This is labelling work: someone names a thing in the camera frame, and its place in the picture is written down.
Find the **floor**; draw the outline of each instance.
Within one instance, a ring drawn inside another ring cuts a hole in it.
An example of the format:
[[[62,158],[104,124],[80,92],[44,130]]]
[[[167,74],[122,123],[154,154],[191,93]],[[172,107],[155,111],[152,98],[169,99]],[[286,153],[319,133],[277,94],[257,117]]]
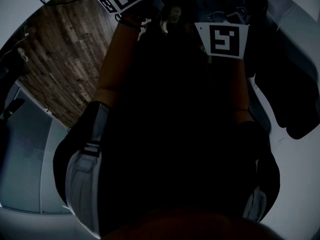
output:
[[[117,22],[97,0],[82,0],[43,6],[27,24],[29,36],[20,46],[29,61],[19,80],[56,118],[72,127],[95,94]],[[20,40],[21,34],[13,39]]]

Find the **person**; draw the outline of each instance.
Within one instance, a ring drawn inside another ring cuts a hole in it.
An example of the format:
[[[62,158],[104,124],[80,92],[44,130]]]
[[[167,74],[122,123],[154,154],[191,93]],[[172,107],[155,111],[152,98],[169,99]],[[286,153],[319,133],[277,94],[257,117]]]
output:
[[[58,146],[56,188],[97,238],[280,239],[279,193],[244,61],[212,59],[179,24],[122,16],[93,101]]]

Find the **wooden floor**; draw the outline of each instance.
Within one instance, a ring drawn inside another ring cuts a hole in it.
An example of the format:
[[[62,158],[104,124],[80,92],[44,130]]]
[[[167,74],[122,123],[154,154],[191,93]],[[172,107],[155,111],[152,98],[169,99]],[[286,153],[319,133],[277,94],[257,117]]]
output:
[[[28,19],[30,34],[20,46],[29,61],[19,80],[68,127],[95,94],[116,23],[97,0],[43,6]],[[21,33],[13,39],[21,39]]]

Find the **hardwood floor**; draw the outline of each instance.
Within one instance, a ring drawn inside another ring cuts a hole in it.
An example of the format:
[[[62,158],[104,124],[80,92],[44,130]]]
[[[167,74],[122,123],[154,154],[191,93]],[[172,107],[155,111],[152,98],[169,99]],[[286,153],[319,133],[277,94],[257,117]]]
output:
[[[70,0],[52,0],[64,2]],[[117,22],[97,0],[43,6],[28,19],[20,43],[29,61],[19,80],[66,126],[72,127],[95,94]],[[18,32],[13,39],[21,39]]]

